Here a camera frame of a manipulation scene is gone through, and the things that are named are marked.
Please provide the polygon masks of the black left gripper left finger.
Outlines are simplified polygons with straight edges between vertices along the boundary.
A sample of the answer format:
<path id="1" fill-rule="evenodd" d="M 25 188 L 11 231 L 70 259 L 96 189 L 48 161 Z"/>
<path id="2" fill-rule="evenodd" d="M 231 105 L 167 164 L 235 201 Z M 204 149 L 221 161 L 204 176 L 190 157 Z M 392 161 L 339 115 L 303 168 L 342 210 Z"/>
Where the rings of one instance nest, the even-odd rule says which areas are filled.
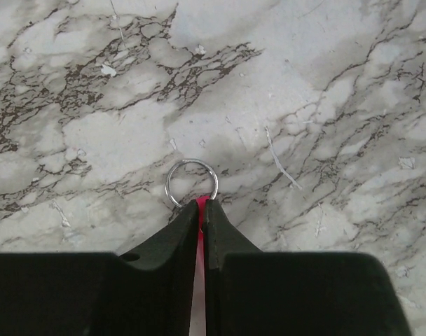
<path id="1" fill-rule="evenodd" d="M 198 205 L 122 255 L 0 253 L 0 335 L 187 335 Z"/>

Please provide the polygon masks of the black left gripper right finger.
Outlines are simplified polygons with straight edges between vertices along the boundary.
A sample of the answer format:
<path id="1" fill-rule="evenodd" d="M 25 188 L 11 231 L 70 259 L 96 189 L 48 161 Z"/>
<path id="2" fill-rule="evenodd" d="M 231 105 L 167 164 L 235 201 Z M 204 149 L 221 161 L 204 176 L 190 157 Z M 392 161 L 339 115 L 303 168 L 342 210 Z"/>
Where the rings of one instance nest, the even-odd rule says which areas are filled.
<path id="1" fill-rule="evenodd" d="M 204 210 L 208 335 L 410 335 L 382 263 L 352 252 L 264 252 L 216 200 Z"/>

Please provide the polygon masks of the pink strap keyring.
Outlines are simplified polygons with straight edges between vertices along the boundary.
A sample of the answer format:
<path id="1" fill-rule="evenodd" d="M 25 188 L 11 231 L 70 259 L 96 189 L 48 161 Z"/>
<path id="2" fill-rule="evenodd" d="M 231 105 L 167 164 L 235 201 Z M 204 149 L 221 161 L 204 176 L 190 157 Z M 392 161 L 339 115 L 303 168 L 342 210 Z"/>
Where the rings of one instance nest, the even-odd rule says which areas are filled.
<path id="1" fill-rule="evenodd" d="M 170 168 L 165 180 L 165 194 L 173 205 L 180 209 L 191 200 L 200 197 L 215 197 L 218 178 L 213 168 L 199 159 L 182 159 Z M 195 257 L 195 277 L 191 307 L 190 335 L 206 334 L 205 318 L 205 266 L 203 235 L 198 234 Z"/>

